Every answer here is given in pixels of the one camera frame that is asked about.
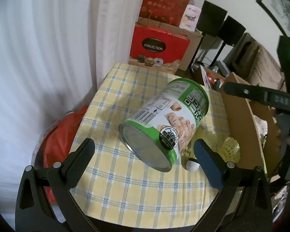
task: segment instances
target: table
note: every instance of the table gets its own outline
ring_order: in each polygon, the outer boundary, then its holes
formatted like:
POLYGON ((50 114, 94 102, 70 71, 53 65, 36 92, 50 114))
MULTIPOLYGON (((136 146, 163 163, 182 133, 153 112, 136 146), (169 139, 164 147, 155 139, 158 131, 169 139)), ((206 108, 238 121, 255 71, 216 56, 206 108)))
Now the table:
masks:
MULTIPOLYGON (((189 172, 178 160, 159 172, 145 165, 121 142, 118 125, 175 75, 117 63, 82 120, 71 152, 89 137, 96 151, 72 195, 86 215, 137 228, 174 228, 195 224, 214 199, 202 169, 189 172)), ((216 150, 230 135, 220 93, 205 88, 209 111, 194 138, 216 150)))

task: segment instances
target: blue gripper pad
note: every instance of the blue gripper pad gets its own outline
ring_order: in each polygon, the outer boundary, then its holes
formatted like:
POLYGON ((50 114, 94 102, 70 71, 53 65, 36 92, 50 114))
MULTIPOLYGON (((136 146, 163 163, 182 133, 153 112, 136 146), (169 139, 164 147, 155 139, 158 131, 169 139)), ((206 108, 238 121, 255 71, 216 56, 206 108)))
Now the blue gripper pad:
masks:
POLYGON ((194 155, 202 167, 209 183, 219 191, 223 188, 227 172, 226 163, 218 153, 213 152, 203 139, 195 141, 194 155))

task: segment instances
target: white curtain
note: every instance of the white curtain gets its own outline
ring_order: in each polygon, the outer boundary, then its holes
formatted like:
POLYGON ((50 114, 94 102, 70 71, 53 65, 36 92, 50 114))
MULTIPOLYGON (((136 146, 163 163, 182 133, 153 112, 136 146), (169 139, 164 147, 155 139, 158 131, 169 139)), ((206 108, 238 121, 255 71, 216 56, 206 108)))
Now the white curtain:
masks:
POLYGON ((142 0, 0 0, 0 212, 14 227, 39 136, 127 62, 142 0))

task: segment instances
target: can label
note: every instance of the can label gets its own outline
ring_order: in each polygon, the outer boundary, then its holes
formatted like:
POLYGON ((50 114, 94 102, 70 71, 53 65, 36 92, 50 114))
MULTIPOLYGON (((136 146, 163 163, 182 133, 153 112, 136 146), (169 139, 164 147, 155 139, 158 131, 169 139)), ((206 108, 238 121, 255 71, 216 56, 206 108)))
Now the can label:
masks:
POLYGON ((124 122, 155 140, 174 164, 207 111, 204 89, 194 81, 179 78, 124 122))

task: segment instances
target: green and white tin can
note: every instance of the green and white tin can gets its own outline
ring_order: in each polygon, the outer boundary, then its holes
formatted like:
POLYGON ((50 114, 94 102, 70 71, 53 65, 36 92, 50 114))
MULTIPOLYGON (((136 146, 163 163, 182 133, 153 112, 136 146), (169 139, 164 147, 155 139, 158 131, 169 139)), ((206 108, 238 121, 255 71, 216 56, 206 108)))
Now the green and white tin can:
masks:
POLYGON ((144 163, 168 172, 207 114, 208 104, 198 83, 177 78, 119 125, 122 141, 144 163))

